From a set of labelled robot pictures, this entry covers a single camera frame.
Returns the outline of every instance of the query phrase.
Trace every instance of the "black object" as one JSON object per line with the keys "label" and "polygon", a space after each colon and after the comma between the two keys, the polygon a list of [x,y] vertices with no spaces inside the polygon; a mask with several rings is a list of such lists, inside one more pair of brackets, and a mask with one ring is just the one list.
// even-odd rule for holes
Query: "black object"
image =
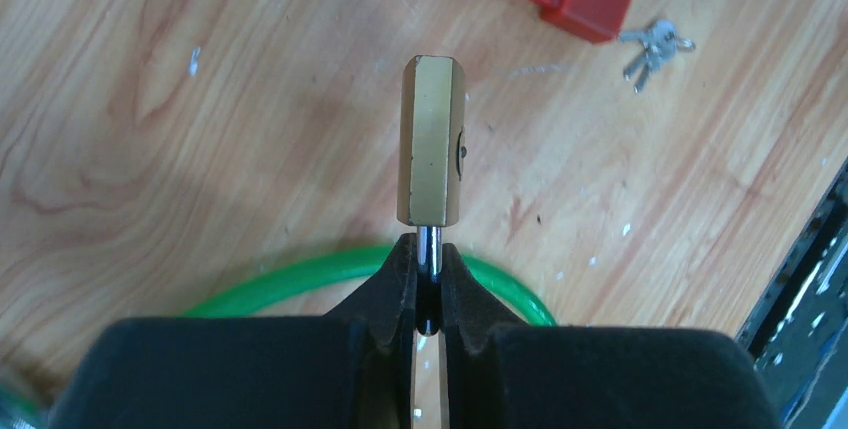
{"label": "black object", "polygon": [[819,201],[738,342],[754,357],[780,419],[848,427],[848,162]]}
{"label": "black object", "polygon": [[49,427],[409,428],[416,313],[434,298],[452,428],[779,427],[751,359],[723,335],[529,326],[451,244],[440,293],[421,300],[415,248],[402,236],[321,317],[119,322]]}

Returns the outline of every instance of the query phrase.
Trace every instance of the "green cable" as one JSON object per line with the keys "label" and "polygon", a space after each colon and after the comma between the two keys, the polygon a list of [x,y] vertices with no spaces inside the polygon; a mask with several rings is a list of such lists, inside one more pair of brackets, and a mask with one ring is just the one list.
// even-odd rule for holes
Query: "green cable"
{"label": "green cable", "polygon": [[[290,297],[377,272],[391,246],[368,246],[318,256],[236,285],[186,311],[186,317],[241,317]],[[545,304],[521,281],[491,263],[464,257],[471,273],[486,289],[518,310],[527,322],[555,326]]]}

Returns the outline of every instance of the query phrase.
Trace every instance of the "key ring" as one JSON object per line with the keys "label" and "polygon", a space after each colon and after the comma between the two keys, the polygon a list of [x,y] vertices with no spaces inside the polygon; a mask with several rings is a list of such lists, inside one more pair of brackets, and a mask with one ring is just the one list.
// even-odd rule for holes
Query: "key ring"
{"label": "key ring", "polygon": [[695,45],[695,41],[692,39],[685,39],[680,36],[677,37],[677,50],[680,52],[694,52],[698,46]]}

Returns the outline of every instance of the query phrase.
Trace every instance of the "key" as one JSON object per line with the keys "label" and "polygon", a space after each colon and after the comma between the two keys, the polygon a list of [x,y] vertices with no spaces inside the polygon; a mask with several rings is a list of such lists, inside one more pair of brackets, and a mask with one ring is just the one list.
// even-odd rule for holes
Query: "key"
{"label": "key", "polygon": [[665,61],[662,59],[660,52],[649,47],[644,53],[642,53],[641,56],[634,59],[633,62],[624,69],[624,79],[629,81],[633,75],[641,69],[642,71],[639,73],[639,78],[636,79],[636,84],[633,86],[633,90],[637,94],[641,93],[645,90],[645,84],[648,83],[648,78],[651,74],[659,71],[664,62]]}
{"label": "key", "polygon": [[675,38],[677,38],[677,27],[668,19],[658,19],[651,27],[642,31],[624,31],[618,35],[619,41],[639,41],[645,49]]}
{"label": "key", "polygon": [[618,39],[622,42],[638,41],[645,52],[624,68],[624,79],[630,80],[641,69],[639,78],[633,86],[638,94],[645,90],[648,78],[658,72],[677,53],[695,50],[695,43],[683,39],[677,34],[674,23],[668,19],[659,19],[651,27],[642,31],[624,31]]}

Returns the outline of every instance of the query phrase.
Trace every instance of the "wood grain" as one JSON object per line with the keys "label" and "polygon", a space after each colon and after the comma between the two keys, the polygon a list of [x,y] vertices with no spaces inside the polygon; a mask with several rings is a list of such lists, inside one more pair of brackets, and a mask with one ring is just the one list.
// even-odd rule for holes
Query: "wood grain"
{"label": "wood grain", "polygon": [[634,96],[636,47],[520,0],[0,0],[0,358],[49,391],[111,321],[393,241],[419,53],[467,74],[448,240],[563,323],[732,334],[848,156],[846,7],[634,0],[628,27],[666,16],[699,44]]}

